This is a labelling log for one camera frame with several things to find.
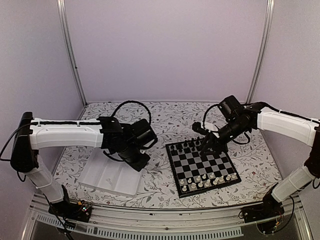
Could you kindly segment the white plastic tray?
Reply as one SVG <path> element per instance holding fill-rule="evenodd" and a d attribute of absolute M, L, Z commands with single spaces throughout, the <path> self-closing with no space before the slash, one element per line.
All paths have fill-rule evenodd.
<path fill-rule="evenodd" d="M 89 157 L 78 183 L 82 186 L 125 197 L 135 197 L 144 170 L 136 171 L 125 162 L 114 161 L 95 149 Z"/>

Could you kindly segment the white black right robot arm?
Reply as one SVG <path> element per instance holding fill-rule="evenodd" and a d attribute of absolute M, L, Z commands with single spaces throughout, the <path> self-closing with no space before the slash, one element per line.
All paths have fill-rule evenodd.
<path fill-rule="evenodd" d="M 320 177 L 320 121 L 258 101 L 241 104 L 234 95 L 215 104 L 226 124 L 222 127 L 207 122 L 205 111 L 200 122 L 192 125 L 195 132 L 205 135 L 202 154 L 212 149 L 227 151 L 228 143 L 242 134 L 258 130 L 267 141 L 284 179 L 264 195 L 258 213 L 269 218 L 278 210 L 278 203 L 301 192 Z"/>

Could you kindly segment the left aluminium frame post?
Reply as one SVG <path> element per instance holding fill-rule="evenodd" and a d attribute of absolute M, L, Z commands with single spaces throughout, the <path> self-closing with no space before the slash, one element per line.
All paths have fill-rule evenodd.
<path fill-rule="evenodd" d="M 75 57 L 75 53 L 72 45 L 72 39 L 71 39 L 67 11 L 66 11 L 66 3 L 64 0 L 57 0 L 56 2 L 57 2 L 59 20 L 61 24 L 61 29 L 62 29 L 62 34 L 65 42 L 68 60 L 71 67 L 72 76 L 75 82 L 76 90 L 78 92 L 78 96 L 81 101 L 81 104 L 84 107 L 86 107 L 88 103 L 87 103 L 85 91 L 81 82 L 79 68 L 77 65 L 77 61 L 76 61 L 76 57 Z"/>

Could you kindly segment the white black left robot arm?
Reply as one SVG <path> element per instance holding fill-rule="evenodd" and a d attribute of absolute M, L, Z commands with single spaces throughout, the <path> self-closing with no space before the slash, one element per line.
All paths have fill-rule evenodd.
<path fill-rule="evenodd" d="M 144 153 L 153 147 L 157 135 L 146 119 L 135 123 L 120 123 L 114 116 L 89 120 L 44 120 L 25 112 L 19 127 L 11 135 L 13 141 L 11 167 L 24 173 L 63 216 L 74 213 L 65 188 L 59 184 L 41 162 L 39 150 L 54 147 L 84 146 L 108 150 L 136 171 L 150 160 Z"/>

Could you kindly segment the aluminium front rail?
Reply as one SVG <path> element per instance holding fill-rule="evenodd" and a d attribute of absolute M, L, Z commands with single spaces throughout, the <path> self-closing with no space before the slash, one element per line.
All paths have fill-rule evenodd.
<path fill-rule="evenodd" d="M 72 220 L 68 233 L 35 194 L 22 229 L 24 240 L 311 240 L 307 216 L 297 195 L 283 202 L 273 233 L 260 231 L 271 218 L 245 222 L 241 205 L 191 209 L 152 209 L 95 204 L 88 222 Z"/>

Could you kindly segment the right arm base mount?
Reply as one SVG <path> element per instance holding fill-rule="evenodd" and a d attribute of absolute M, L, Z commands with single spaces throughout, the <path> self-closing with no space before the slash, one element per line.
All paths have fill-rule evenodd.
<path fill-rule="evenodd" d="M 276 201 L 270 194 L 262 199 L 262 203 L 243 207 L 238 217 L 245 223 L 261 221 L 256 226 L 264 235 L 274 234 L 283 220 L 285 210 L 281 202 Z"/>

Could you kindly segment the right aluminium frame post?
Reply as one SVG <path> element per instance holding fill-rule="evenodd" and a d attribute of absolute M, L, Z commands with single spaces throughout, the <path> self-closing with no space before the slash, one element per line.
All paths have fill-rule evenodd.
<path fill-rule="evenodd" d="M 253 98 L 258 86 L 261 70 L 263 67 L 263 61 L 264 61 L 267 46 L 268 46 L 270 31 L 272 28 L 274 8 L 275 8 L 275 1 L 267 0 L 260 46 L 258 49 L 258 55 L 257 55 L 251 83 L 249 86 L 248 94 L 245 100 L 246 104 L 249 104 L 253 101 Z"/>

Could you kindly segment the floral patterned table mat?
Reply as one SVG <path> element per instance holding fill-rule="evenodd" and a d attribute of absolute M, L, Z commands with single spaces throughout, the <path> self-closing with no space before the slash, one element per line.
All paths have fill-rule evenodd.
<path fill-rule="evenodd" d="M 228 144 L 228 155 L 240 175 L 240 183 L 179 198 L 165 145 L 196 138 L 198 135 L 192 130 L 194 122 L 206 119 L 222 127 L 225 119 L 206 102 L 147 102 L 144 106 L 127 104 L 116 111 L 116 118 L 122 123 L 148 117 L 152 118 L 151 126 L 158 143 L 148 151 L 150 161 L 142 173 L 136 195 L 114 195 L 80 185 L 78 180 L 92 149 L 75 146 L 65 149 L 54 173 L 71 199 L 133 208 L 224 207 L 260 201 L 282 178 L 262 134 L 253 130 L 247 137 L 240 136 Z"/>

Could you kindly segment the black white chessboard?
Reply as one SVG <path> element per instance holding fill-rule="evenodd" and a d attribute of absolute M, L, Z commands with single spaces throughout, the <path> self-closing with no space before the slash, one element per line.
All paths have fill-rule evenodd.
<path fill-rule="evenodd" d="M 196 139 L 192 138 L 165 145 L 180 198 L 229 187 L 242 181 L 227 153 L 200 154 L 200 146 L 203 140 L 203 138 L 197 137 Z M 236 179 L 232 179 L 233 173 L 236 173 Z M 231 176 L 229 181 L 226 180 L 227 175 Z M 200 181 L 196 181 L 197 176 L 200 176 Z M 223 176 L 224 182 L 218 182 L 217 185 L 213 185 L 214 179 L 221 176 Z M 191 188 L 192 183 L 188 183 L 189 178 L 192 178 L 192 183 L 196 184 L 195 189 Z M 184 179 L 183 185 L 180 184 L 181 179 Z M 205 187 L 205 182 L 208 179 L 210 179 L 210 186 Z M 200 182 L 203 183 L 203 187 L 198 187 L 198 183 Z M 182 191 L 183 186 L 186 186 L 186 191 Z"/>

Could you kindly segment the aluminium frame post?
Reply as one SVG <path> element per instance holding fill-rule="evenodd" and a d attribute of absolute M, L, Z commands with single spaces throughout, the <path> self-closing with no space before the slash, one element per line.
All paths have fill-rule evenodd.
<path fill-rule="evenodd" d="M 263 61 L 264 61 L 267 46 L 268 46 L 270 31 L 272 28 L 274 8 L 275 8 L 275 1 L 267 0 L 260 46 L 258 49 L 258 55 L 257 55 L 251 83 L 249 86 L 248 94 L 245 100 L 246 104 L 249 104 L 253 101 L 253 98 L 258 86 L 261 70 L 263 67 Z"/>
<path fill-rule="evenodd" d="M 75 53 L 72 45 L 72 39 L 71 39 L 67 11 L 66 11 L 66 3 L 64 0 L 57 0 L 56 2 L 57 2 L 59 20 L 61 24 L 61 29 L 62 29 L 62 34 L 65 42 L 68 60 L 71 67 L 72 76 L 75 82 L 76 90 L 78 92 L 78 96 L 81 101 L 81 104 L 84 107 L 86 107 L 88 103 L 87 103 L 85 91 L 81 82 L 79 68 L 77 65 L 77 61 L 76 61 L 76 57 L 75 57 Z"/>

